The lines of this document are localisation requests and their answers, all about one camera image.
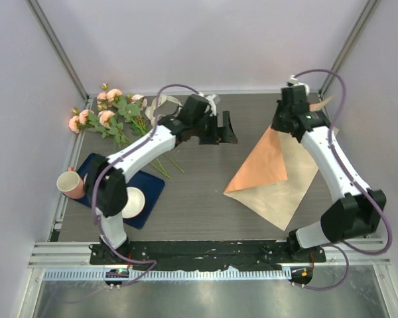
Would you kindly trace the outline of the white bowl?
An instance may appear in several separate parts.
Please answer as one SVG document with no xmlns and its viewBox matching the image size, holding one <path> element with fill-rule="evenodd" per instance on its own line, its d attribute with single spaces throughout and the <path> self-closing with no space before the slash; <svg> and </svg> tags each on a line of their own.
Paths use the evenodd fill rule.
<svg viewBox="0 0 398 318">
<path fill-rule="evenodd" d="M 136 187 L 127 187 L 127 203 L 122 209 L 122 217 L 131 219 L 140 214 L 145 207 L 145 195 Z"/>
</svg>

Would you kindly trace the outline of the cream ribbon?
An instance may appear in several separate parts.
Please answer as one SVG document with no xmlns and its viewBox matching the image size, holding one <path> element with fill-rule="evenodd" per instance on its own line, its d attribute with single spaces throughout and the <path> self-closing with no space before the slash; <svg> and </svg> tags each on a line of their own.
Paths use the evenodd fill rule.
<svg viewBox="0 0 398 318">
<path fill-rule="evenodd" d="M 182 103 L 176 97 L 170 95 L 161 95 L 160 97 L 154 98 L 151 104 L 147 106 L 144 110 L 144 115 L 149 120 L 152 126 L 155 126 L 156 121 L 163 116 L 159 113 L 159 108 L 166 103 L 172 103 L 176 105 L 176 114 L 178 113 L 178 110 L 182 107 Z"/>
</svg>

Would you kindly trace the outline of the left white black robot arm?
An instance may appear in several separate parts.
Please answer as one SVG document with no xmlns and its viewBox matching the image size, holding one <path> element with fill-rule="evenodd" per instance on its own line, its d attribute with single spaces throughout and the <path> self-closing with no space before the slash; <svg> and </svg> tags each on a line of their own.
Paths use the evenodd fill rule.
<svg viewBox="0 0 398 318">
<path fill-rule="evenodd" d="M 200 144 L 237 144 L 229 111 L 218 114 L 214 96 L 192 94 L 178 113 L 161 116 L 145 136 L 131 146 L 90 162 L 84 189 L 98 222 L 100 238 L 107 245 L 105 257 L 113 264 L 127 259 L 128 238 L 123 208 L 129 201 L 127 183 L 145 165 L 179 144 L 197 137 Z"/>
</svg>

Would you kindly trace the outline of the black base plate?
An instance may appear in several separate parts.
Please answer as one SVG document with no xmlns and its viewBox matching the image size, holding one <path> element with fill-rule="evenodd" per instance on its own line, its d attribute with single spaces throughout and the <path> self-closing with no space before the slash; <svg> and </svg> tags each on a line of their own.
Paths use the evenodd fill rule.
<svg viewBox="0 0 398 318">
<path fill-rule="evenodd" d="M 119 253 L 134 264 L 114 255 L 104 242 L 90 244 L 91 265 L 130 265 L 146 270 L 157 262 L 156 271 L 215 272 L 230 266 L 239 271 L 278 270 L 284 263 L 324 263 L 324 250 L 317 246 L 293 251 L 283 240 L 191 240 L 131 241 Z"/>
</svg>

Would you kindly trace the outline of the kraft wrapping paper sheet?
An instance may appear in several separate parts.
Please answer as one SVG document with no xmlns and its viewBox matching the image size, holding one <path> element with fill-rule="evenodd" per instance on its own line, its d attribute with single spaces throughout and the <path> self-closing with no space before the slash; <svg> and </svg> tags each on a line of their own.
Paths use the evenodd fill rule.
<svg viewBox="0 0 398 318">
<path fill-rule="evenodd" d="M 224 195 L 284 231 L 317 171 L 316 162 L 295 138 L 268 127 Z"/>
</svg>

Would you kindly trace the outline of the dark blue tray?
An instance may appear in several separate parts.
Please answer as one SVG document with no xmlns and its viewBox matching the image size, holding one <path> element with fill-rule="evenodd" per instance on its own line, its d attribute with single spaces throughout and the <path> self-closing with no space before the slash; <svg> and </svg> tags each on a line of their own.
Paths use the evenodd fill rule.
<svg viewBox="0 0 398 318">
<path fill-rule="evenodd" d="M 142 229 L 164 186 L 164 180 L 138 171 L 127 183 L 129 208 L 123 211 L 123 222 L 135 229 Z"/>
</svg>

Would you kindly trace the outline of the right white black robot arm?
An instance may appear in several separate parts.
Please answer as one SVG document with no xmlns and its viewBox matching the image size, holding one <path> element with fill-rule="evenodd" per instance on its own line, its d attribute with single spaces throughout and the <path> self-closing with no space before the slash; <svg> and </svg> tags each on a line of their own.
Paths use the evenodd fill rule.
<svg viewBox="0 0 398 318">
<path fill-rule="evenodd" d="M 330 121 L 322 111 L 310 110 L 304 85 L 282 88 L 271 127 L 290 134 L 311 155 L 332 198 L 332 205 L 318 222 L 289 233 L 287 256 L 300 262 L 311 248 L 374 233 L 386 196 L 358 176 L 341 150 L 332 151 L 337 140 Z"/>
</svg>

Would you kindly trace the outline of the pink cup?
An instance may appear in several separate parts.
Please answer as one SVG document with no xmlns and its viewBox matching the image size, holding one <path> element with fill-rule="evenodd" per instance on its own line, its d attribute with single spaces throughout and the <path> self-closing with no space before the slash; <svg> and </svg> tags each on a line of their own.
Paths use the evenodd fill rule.
<svg viewBox="0 0 398 318">
<path fill-rule="evenodd" d="M 83 179 L 72 167 L 59 175 L 56 187 L 70 199 L 81 199 L 86 194 Z"/>
</svg>

